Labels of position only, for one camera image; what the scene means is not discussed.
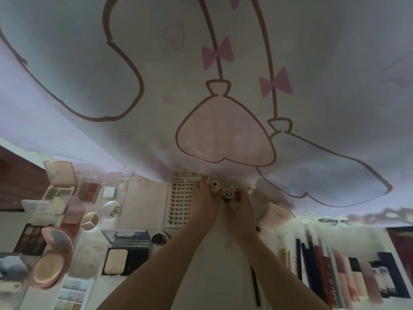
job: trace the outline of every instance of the round compact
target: round compact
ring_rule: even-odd
[[[83,217],[80,227],[84,231],[91,233],[98,229],[101,222],[100,215],[96,212],[91,212]]]
[[[109,201],[103,205],[102,215],[106,220],[111,220],[116,218],[116,216],[121,212],[120,204],[115,201]]]
[[[42,229],[45,241],[52,248],[45,252],[28,274],[32,287],[49,289],[59,283],[72,260],[73,241],[63,229],[48,226]]]
[[[34,281],[40,284],[53,282],[65,267],[65,262],[63,256],[58,253],[44,255],[33,267]]]

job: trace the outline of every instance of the hand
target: hand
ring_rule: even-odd
[[[190,222],[196,222],[208,232],[218,216],[221,195],[212,196],[209,192],[207,177],[203,176],[192,188],[190,205]]]
[[[242,189],[237,189],[237,194],[240,195],[240,205],[234,212],[227,203],[225,205],[225,212],[227,214],[227,226],[236,240],[242,241],[250,236],[256,237],[255,230],[255,216],[250,196]]]

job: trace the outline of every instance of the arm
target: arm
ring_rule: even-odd
[[[192,190],[190,220],[152,257],[122,282],[97,310],[170,309],[202,239],[218,215],[219,197],[212,197],[203,177]]]
[[[331,308],[298,279],[259,239],[248,194],[237,189],[240,206],[226,205],[227,224],[246,255],[273,309],[328,310]]]

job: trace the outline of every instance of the eyeliner pencil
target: eyeliner pencil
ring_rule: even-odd
[[[295,245],[297,249],[297,276],[300,279],[300,281],[302,281],[303,274],[301,269],[301,240],[299,238],[295,240]]]
[[[252,284],[254,285],[255,303],[257,307],[261,307],[261,298],[259,296],[257,277],[255,276],[254,269],[251,267]]]
[[[320,297],[324,302],[327,303],[327,298],[324,293],[323,282],[321,280],[320,270],[317,265],[316,251],[314,250],[313,239],[309,231],[306,231],[306,236],[307,236],[307,241],[308,241],[308,248],[310,250],[309,260],[310,260],[310,266],[313,269],[315,289],[317,291],[318,297]]]
[[[301,244],[301,251],[303,253],[304,265],[306,266],[308,284],[310,286],[310,289],[317,294],[316,289],[314,287],[314,280],[313,280],[313,274],[311,271],[310,262],[308,259],[308,249],[306,248],[306,245],[303,243]]]

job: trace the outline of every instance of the pink bow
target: pink bow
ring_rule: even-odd
[[[217,57],[220,57],[221,59],[227,62],[234,61],[234,56],[232,53],[231,42],[229,37],[225,37],[225,39],[222,41],[221,45],[218,47],[218,50],[216,52],[214,50],[207,48],[206,46],[203,46],[201,48],[201,53],[205,71],[211,67],[211,65]]]
[[[238,9],[238,5],[240,5],[241,0],[229,0],[229,1],[230,1],[231,7],[233,10]]]
[[[271,92],[273,87],[289,95],[292,94],[292,87],[291,87],[290,80],[288,78],[286,67],[283,67],[278,72],[273,82],[270,82],[262,77],[258,78],[258,80],[259,80],[259,86],[261,88],[261,95],[263,98],[268,96],[268,94]]]

